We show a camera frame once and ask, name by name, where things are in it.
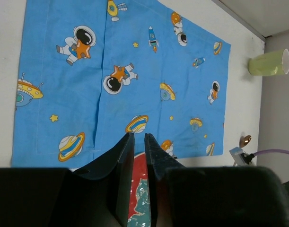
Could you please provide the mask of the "red and teal plate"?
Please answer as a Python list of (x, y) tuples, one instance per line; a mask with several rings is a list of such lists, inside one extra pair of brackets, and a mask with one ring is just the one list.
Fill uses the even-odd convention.
[(134, 157), (127, 226), (151, 226), (148, 172), (145, 153), (137, 154)]

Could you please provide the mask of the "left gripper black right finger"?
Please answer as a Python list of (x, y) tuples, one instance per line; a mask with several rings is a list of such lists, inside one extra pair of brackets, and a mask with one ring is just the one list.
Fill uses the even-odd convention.
[(145, 156), (148, 172), (150, 217), (152, 227), (172, 227), (171, 205), (166, 173), (185, 168), (165, 152), (151, 133), (145, 134)]

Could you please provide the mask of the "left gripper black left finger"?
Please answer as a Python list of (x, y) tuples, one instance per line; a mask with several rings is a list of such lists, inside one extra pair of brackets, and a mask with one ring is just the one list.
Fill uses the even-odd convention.
[(133, 162), (134, 134), (126, 133), (110, 150), (73, 172), (81, 180), (73, 226), (127, 226)]

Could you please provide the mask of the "blue space-print cloth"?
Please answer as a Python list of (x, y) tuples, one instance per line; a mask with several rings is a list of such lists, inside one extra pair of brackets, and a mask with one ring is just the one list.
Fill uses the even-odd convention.
[(78, 168), (124, 134), (222, 155), (230, 44), (157, 0), (29, 0), (12, 167)]

